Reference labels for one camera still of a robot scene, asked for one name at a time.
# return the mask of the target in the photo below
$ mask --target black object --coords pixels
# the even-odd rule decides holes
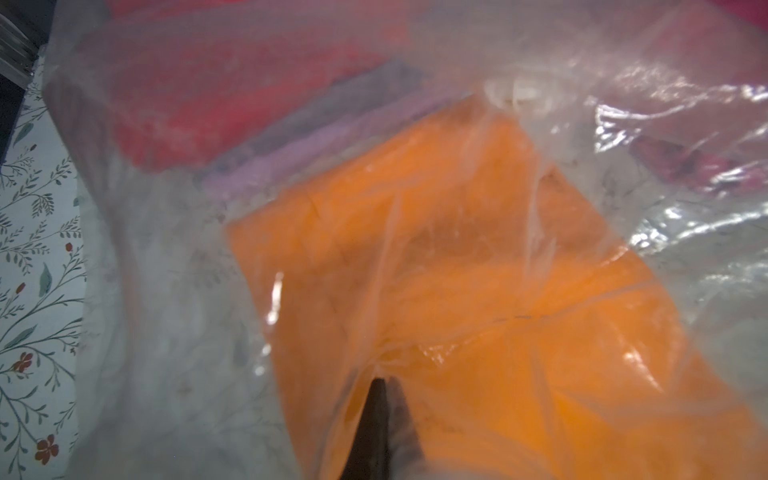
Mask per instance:
[[[397,379],[374,379],[339,480],[389,480],[424,466],[424,452]]]
[[[389,404],[386,382],[374,379],[362,408],[355,440],[339,480],[389,479]]]

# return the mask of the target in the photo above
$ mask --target folded cloth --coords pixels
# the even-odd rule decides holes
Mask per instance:
[[[274,140],[269,136],[264,138],[264,141],[261,137],[257,138],[252,144],[245,144],[226,154],[221,161],[224,165],[240,163],[239,167],[208,174],[203,180],[203,186],[212,197],[225,202],[258,194],[268,187],[282,187],[287,179],[308,168],[319,157],[342,154],[357,144],[392,134],[403,125],[416,121],[461,96],[462,92],[455,88],[423,88],[358,117],[344,114],[338,121],[269,154],[248,158],[246,154],[255,153],[263,144]],[[314,115],[318,113],[314,106],[300,111],[299,115],[305,117],[306,113],[309,113],[309,118],[313,120],[327,118],[326,115]]]
[[[147,170],[209,164],[337,81],[385,64],[412,14],[411,2],[382,0],[110,5],[117,18],[78,54],[107,90],[98,97],[119,148]],[[365,22],[365,34],[337,18]]]
[[[652,272],[473,99],[228,234],[310,478],[339,477],[371,380],[390,376],[428,461],[542,480],[768,475],[766,436]]]

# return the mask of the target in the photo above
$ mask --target purple fabric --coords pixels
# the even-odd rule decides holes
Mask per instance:
[[[415,91],[360,117],[343,118],[270,154],[255,156],[232,171],[211,174],[203,179],[203,188],[223,201],[255,194],[284,182],[318,157],[340,153],[371,137],[391,133],[461,96],[462,91],[448,87]]]

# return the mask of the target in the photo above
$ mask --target pink fabric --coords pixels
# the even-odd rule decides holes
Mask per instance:
[[[768,0],[711,0],[743,20],[768,30]]]

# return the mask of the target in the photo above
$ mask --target metal object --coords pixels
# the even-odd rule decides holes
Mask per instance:
[[[4,15],[0,15],[0,74],[27,88],[38,56],[38,47]]]

